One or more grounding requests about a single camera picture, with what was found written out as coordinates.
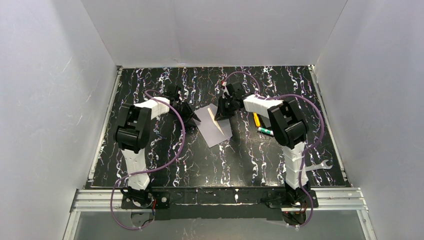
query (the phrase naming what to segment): paper sheet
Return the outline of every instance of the paper sheet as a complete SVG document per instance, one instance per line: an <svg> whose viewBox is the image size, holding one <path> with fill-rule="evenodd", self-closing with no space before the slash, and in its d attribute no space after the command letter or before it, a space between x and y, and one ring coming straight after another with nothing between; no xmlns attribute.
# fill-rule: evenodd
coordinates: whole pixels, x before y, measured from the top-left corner
<svg viewBox="0 0 424 240"><path fill-rule="evenodd" d="M201 122L196 120L194 121L209 148L212 148L233 136L229 119L215 122L212 118L210 112L212 112L213 116L215 116L217 109L217 106L209 104L194 111L194 113L196 113L196 115L200 118Z"/></svg>

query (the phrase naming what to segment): yellow pencil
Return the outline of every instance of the yellow pencil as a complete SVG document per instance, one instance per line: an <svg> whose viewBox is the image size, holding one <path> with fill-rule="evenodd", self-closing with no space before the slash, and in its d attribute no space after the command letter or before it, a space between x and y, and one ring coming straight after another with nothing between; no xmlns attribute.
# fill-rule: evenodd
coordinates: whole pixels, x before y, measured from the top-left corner
<svg viewBox="0 0 424 240"><path fill-rule="evenodd" d="M253 113L253 119L254 119L254 124L256 125L256 127L260 127L261 126L261 122L259 121L259 117L256 114L256 112Z"/></svg>

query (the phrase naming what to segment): green battery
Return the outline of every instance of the green battery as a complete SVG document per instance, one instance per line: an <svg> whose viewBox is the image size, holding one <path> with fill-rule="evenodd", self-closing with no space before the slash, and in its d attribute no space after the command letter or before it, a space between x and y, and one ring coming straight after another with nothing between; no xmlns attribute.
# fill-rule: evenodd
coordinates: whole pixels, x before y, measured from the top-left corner
<svg viewBox="0 0 424 240"><path fill-rule="evenodd" d="M268 130L268 129L266 129L266 128L258 127L258 128L257 128L257 130L258 130L259 132L261 132L261 133L264 133L264 134L268 134L268 135L274 136L273 131Z"/></svg>

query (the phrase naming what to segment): glass panel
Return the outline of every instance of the glass panel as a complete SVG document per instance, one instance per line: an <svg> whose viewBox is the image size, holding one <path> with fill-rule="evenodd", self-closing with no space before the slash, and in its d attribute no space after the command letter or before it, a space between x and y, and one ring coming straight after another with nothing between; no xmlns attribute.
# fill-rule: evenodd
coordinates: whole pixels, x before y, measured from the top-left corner
<svg viewBox="0 0 424 240"><path fill-rule="evenodd" d="M118 219L132 226L129 212L117 212ZM148 213L134 215L137 225L149 217ZM155 221L143 231L131 231L115 223L110 212L82 212L75 234L77 240L105 239L290 239L290 240L365 240L356 210L314 211L308 225L296 231L283 221L261 218L237 219L174 219Z"/></svg>

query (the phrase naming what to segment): white arm segment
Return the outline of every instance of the white arm segment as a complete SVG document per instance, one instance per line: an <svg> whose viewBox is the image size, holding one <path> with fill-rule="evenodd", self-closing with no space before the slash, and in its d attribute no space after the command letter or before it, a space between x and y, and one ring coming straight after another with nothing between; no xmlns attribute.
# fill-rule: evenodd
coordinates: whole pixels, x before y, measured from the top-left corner
<svg viewBox="0 0 424 240"><path fill-rule="evenodd" d="M305 142L299 142L294 146L293 149L290 147L282 146L282 152L284 154L284 162L286 167L285 183L290 185L292 189L300 188L299 183L299 171L302 164L302 152L305 149ZM302 169L302 186L308 182L308 176L306 175L305 166Z"/></svg>
<svg viewBox="0 0 424 240"><path fill-rule="evenodd" d="M166 114L170 111L170 108L160 102L157 102L153 99L160 100L167 104L170 101L164 97L154 97L148 101L135 104L136 107L139 108L149 108L151 109L151 119L156 118L161 114ZM140 151L136 154L131 150L122 150L123 157L125 158L126 170L129 174L145 171L146 170L146 159L145 159L145 149L140 149ZM136 189L136 190L145 190L147 185L150 183L150 178L147 173L130 176L128 179L128 186Z"/></svg>
<svg viewBox="0 0 424 240"><path fill-rule="evenodd" d="M273 106L277 106L283 103L282 100L264 100L259 99L255 95L250 95L243 100L244 109L250 113L257 113L265 118L269 118L268 109ZM293 189L299 188L299 171L302 164L302 152L305 149L305 143L300 142L294 146L293 149L290 147L282 146L284 154L286 175L285 182L290 185ZM302 185L304 186L308 182L306 175L305 166L302 170Z"/></svg>
<svg viewBox="0 0 424 240"><path fill-rule="evenodd" d="M250 113L257 113L265 118L268 117L268 109L273 106L282 104L282 100L264 100L255 97L255 95L250 95L243 100L244 109Z"/></svg>

